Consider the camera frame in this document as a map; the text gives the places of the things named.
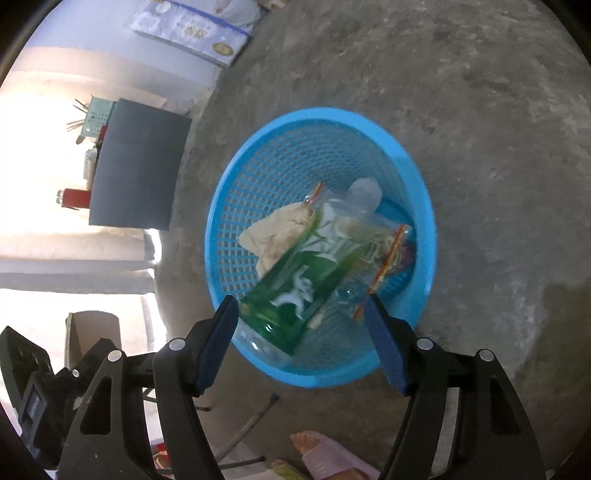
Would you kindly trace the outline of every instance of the pink slipper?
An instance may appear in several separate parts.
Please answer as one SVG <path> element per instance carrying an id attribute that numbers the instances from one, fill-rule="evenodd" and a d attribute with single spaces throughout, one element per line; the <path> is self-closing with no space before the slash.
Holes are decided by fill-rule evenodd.
<path id="1" fill-rule="evenodd" d="M 301 458 L 314 480 L 323 480 L 352 468 L 363 472 L 370 480 L 378 480 L 379 470 L 353 455 L 333 439 L 310 430 L 305 430 L 302 433 L 320 441 L 316 447 L 306 452 Z"/>

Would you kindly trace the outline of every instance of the silver screw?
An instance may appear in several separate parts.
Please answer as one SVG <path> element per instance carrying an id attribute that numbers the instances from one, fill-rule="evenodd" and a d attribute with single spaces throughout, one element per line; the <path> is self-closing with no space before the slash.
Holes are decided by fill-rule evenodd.
<path id="1" fill-rule="evenodd" d="M 417 340 L 417 347 L 421 350 L 430 350 L 433 348 L 433 342 L 428 338 L 419 338 L 419 340 Z"/>
<path id="2" fill-rule="evenodd" d="M 123 356 L 123 354 L 121 353 L 121 350 L 113 350 L 108 356 L 107 356 L 107 360 L 109 362 L 116 362 L 117 360 L 119 360 L 121 357 Z"/>
<path id="3" fill-rule="evenodd" d="M 182 338 L 175 338 L 168 344 L 168 348 L 177 352 L 178 350 L 182 350 L 185 346 L 185 341 Z"/>
<path id="4" fill-rule="evenodd" d="M 492 362 L 495 359 L 495 354 L 487 349 L 480 350 L 479 355 L 485 362 Z"/>

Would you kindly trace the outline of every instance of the gray floor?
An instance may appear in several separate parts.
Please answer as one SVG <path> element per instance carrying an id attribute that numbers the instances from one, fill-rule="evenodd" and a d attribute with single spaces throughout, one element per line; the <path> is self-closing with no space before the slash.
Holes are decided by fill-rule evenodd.
<path id="1" fill-rule="evenodd" d="M 293 0 L 263 20 L 211 98 L 181 166 L 157 271 L 174 335 L 212 312 L 203 234 L 234 152 L 309 106 L 361 113 L 411 154 L 439 229 L 419 330 L 447 349 L 496 352 L 556 466 L 591 421 L 591 69 L 539 1 Z M 281 385 L 233 348 L 204 401 L 213 443 L 273 390 L 248 437 L 296 462 L 288 435 L 316 429 L 381 466 L 406 400 L 381 372 L 330 390 Z"/>

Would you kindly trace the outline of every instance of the gray table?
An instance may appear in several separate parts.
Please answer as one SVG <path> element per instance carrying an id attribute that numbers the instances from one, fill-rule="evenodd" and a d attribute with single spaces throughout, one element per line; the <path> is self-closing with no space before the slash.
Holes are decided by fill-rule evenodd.
<path id="1" fill-rule="evenodd" d="M 191 120 L 119 100 L 100 150 L 90 225 L 167 230 Z"/>

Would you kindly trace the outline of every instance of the laundry basket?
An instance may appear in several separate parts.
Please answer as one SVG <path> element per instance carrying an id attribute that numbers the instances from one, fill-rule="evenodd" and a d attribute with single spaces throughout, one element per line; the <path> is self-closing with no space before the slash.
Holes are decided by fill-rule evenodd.
<path id="1" fill-rule="evenodd" d="M 378 212 L 414 227 L 412 272 L 398 275 L 381 300 L 389 313 L 417 322 L 431 289 L 436 228 L 431 201 L 408 154 L 385 130 L 355 113 L 312 108 L 284 115 L 236 153 L 217 186 L 207 219 L 205 266 L 213 304 L 241 299 L 257 282 L 257 257 L 238 236 L 277 208 L 304 199 L 318 181 L 345 192 L 358 178 L 376 178 L 384 194 Z M 233 342 L 257 368 L 301 387 L 342 385 L 379 366 L 363 322 L 328 315 L 309 330 L 288 364 L 261 352 L 239 329 Z"/>

